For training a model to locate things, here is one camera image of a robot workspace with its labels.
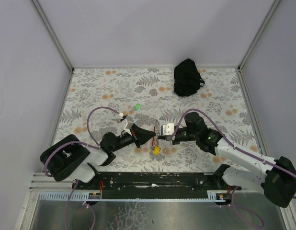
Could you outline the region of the red-handled metal key organizer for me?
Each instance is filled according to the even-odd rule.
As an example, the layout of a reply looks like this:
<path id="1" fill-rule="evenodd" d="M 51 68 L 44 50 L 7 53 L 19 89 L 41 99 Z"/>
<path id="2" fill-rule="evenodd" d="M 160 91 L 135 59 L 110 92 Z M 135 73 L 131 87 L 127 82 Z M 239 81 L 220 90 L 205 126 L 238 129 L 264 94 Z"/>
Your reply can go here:
<path id="1" fill-rule="evenodd" d="M 155 121 L 154 133 L 155 133 L 155 136 L 152 139 L 152 145 L 151 145 L 152 150 L 155 149 L 156 146 L 159 146 L 160 124 L 158 120 Z"/>

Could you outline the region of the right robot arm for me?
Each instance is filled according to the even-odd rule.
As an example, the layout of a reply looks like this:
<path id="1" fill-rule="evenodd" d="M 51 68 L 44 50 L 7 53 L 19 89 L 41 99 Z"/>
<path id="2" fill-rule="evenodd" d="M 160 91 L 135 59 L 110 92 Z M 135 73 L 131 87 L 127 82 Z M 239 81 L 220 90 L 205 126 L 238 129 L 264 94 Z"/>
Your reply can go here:
<path id="1" fill-rule="evenodd" d="M 179 124 L 161 125 L 160 139 L 180 142 L 194 141 L 204 152 L 223 157 L 243 167 L 243 170 L 220 167 L 226 184 L 254 190 L 265 195 L 273 204 L 286 208 L 296 194 L 296 170 L 292 162 L 282 156 L 278 159 L 258 153 L 250 153 L 241 145 L 228 139 L 218 127 L 209 128 L 197 113 L 184 114 Z"/>

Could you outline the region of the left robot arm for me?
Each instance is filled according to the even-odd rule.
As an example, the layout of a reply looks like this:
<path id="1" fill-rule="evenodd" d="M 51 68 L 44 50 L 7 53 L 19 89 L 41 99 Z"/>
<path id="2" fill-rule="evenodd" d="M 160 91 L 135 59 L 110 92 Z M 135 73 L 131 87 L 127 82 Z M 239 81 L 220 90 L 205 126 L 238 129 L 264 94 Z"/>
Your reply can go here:
<path id="1" fill-rule="evenodd" d="M 47 176 L 53 177 L 57 182 L 71 178 L 87 183 L 96 175 L 94 167 L 104 167 L 114 161 L 115 151 L 133 143 L 140 148 L 155 135 L 155 132 L 133 124 L 131 133 L 122 131 L 119 136 L 112 132 L 105 133 L 99 148 L 96 149 L 71 134 L 45 150 L 40 161 Z"/>

